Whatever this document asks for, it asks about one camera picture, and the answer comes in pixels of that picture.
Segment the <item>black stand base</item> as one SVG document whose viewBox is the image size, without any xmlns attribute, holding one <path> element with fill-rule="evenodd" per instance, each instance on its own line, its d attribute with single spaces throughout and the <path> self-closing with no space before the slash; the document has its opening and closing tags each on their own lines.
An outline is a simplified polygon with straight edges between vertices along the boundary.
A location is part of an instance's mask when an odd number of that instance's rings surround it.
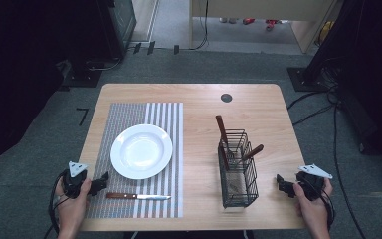
<svg viewBox="0 0 382 239">
<path fill-rule="evenodd" d="M 322 73 L 314 74 L 308 68 L 286 69 L 296 92 L 327 92 L 330 86 Z"/>
<path fill-rule="evenodd" d="M 62 86 L 95 88 L 99 82 L 103 67 L 103 63 L 70 64 Z"/>
</svg>

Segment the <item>long wooden-handled utensil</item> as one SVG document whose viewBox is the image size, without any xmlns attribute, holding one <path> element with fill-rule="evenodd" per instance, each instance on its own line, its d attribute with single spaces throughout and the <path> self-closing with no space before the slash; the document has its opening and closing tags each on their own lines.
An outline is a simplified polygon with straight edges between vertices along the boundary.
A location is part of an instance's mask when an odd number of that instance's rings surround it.
<svg viewBox="0 0 382 239">
<path fill-rule="evenodd" d="M 225 127 L 224 127 L 222 116 L 217 115 L 217 116 L 215 116 L 215 119 L 217 121 L 217 125 L 218 125 L 218 128 L 219 128 L 220 134 L 221 134 L 222 146 L 224 148 L 222 153 L 223 153 L 223 156 L 224 156 L 225 169 L 227 171 L 229 171 L 230 167 L 229 167 L 229 161 L 228 161 L 228 158 L 227 158 L 228 139 L 227 139 L 227 136 L 226 136 L 226 130 L 225 130 Z"/>
</svg>

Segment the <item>dark glass-front cabinet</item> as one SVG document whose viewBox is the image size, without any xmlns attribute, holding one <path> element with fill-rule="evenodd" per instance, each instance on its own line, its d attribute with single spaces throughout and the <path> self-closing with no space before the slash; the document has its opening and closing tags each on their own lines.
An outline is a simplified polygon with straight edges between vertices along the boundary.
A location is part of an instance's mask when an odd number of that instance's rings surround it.
<svg viewBox="0 0 382 239">
<path fill-rule="evenodd" d="M 136 26 L 132 0 L 96 0 L 103 28 L 104 55 L 122 59 Z"/>
</svg>

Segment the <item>person's left hand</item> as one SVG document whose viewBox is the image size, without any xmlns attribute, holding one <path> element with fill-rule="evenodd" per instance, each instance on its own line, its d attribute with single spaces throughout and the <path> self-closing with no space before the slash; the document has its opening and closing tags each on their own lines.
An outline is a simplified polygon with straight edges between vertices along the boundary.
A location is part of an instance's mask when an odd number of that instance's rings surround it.
<svg viewBox="0 0 382 239">
<path fill-rule="evenodd" d="M 64 194 L 62 180 L 58 181 L 56 186 L 56 194 L 61 200 L 63 200 L 63 203 L 57 207 L 60 230 L 80 230 L 85 218 L 86 208 L 88 206 L 88 193 L 91 188 L 91 184 L 91 180 L 87 178 L 83 182 L 79 196 L 75 199 L 71 199 Z"/>
</svg>

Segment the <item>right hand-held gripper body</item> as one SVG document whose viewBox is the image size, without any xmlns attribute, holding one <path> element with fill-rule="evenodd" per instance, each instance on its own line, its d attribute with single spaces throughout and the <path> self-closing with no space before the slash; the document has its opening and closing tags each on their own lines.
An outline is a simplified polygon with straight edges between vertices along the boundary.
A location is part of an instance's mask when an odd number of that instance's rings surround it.
<svg viewBox="0 0 382 239">
<path fill-rule="evenodd" d="M 298 169 L 299 172 L 296 174 L 296 180 L 302 187 L 305 197 L 310 201 L 316 200 L 321 196 L 324 179 L 333 178 L 330 173 L 315 164 L 302 165 Z"/>
</svg>

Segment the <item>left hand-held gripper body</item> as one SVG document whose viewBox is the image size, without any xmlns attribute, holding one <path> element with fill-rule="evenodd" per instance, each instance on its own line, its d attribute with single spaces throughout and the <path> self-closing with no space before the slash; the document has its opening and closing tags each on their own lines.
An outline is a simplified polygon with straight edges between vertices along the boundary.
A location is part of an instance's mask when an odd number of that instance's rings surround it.
<svg viewBox="0 0 382 239">
<path fill-rule="evenodd" d="M 69 168 L 63 175 L 64 194 L 72 199 L 79 196 L 83 182 L 87 178 L 87 164 L 70 161 Z"/>
</svg>

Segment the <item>person's right hand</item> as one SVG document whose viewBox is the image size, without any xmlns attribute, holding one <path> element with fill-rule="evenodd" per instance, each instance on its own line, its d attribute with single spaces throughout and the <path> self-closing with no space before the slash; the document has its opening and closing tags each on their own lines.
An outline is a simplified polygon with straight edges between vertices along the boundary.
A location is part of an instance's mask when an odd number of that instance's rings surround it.
<svg viewBox="0 0 382 239">
<path fill-rule="evenodd" d="M 293 190 L 298 199 L 298 209 L 309 231 L 312 234 L 324 234 L 327 232 L 328 214 L 324 202 L 321 199 L 309 201 L 303 189 L 297 183 L 293 185 Z"/>
</svg>

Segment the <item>short wooden-handled utensil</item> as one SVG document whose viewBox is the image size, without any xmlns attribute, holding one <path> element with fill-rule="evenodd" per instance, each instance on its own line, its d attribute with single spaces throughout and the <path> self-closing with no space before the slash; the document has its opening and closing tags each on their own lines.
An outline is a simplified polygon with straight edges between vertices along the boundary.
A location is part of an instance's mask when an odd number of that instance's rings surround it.
<svg viewBox="0 0 382 239">
<path fill-rule="evenodd" d="M 255 147 L 254 149 L 252 149 L 250 152 L 248 152 L 247 154 L 245 154 L 241 161 L 246 161 L 252 157 L 254 157 L 256 154 L 258 154 L 259 152 L 261 152 L 262 150 L 264 149 L 264 146 L 262 144 L 258 145 L 257 147 Z"/>
</svg>

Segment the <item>black corner tape mark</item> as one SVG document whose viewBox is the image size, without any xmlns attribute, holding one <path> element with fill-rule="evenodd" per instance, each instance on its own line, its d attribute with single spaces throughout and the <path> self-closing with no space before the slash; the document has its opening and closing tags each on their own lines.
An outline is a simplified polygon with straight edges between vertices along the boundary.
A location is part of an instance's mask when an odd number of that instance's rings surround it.
<svg viewBox="0 0 382 239">
<path fill-rule="evenodd" d="M 89 110 L 90 110 L 89 108 L 76 108 L 77 112 L 82 112 L 83 113 L 82 117 L 81 117 L 81 120 L 79 122 L 79 126 L 83 125 L 83 123 L 84 123 L 84 121 L 85 121 L 85 119 L 86 119 L 86 117 L 88 115 Z"/>
</svg>

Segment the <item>wooden-handled table knife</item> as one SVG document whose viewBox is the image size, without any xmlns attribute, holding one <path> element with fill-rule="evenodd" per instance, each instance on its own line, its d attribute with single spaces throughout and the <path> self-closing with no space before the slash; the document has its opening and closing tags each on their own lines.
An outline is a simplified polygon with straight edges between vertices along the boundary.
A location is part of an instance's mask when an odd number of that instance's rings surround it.
<svg viewBox="0 0 382 239">
<path fill-rule="evenodd" d="M 171 196 L 168 195 L 144 195 L 131 193 L 115 193 L 109 192 L 106 194 L 108 199 L 137 199 L 137 200 L 168 200 Z"/>
</svg>

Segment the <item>striped woven placemat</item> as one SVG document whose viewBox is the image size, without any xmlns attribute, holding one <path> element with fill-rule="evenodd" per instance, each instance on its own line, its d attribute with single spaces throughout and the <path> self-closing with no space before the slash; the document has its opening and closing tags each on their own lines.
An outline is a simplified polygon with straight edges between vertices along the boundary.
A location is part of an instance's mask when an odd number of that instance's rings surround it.
<svg viewBox="0 0 382 239">
<path fill-rule="evenodd" d="M 164 129 L 173 143 L 167 166 L 146 179 L 128 179 L 115 171 L 110 160 L 114 140 L 126 129 L 152 124 Z M 94 178 L 108 172 L 107 188 L 91 200 L 88 218 L 180 218 L 183 216 L 183 105 L 181 103 L 115 103 L 108 119 L 95 166 Z M 168 195 L 168 200 L 108 199 L 106 194 Z"/>
</svg>

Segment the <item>white round plate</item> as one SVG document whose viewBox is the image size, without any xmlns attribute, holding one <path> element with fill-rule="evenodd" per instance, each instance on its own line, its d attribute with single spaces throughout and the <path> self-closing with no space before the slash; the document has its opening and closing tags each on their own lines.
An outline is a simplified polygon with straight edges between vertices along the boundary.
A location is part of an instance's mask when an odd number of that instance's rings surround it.
<svg viewBox="0 0 382 239">
<path fill-rule="evenodd" d="M 171 160 L 173 143 L 169 134 L 152 124 L 138 124 L 124 130 L 113 142 L 113 168 L 128 179 L 146 179 L 161 172 Z"/>
</svg>

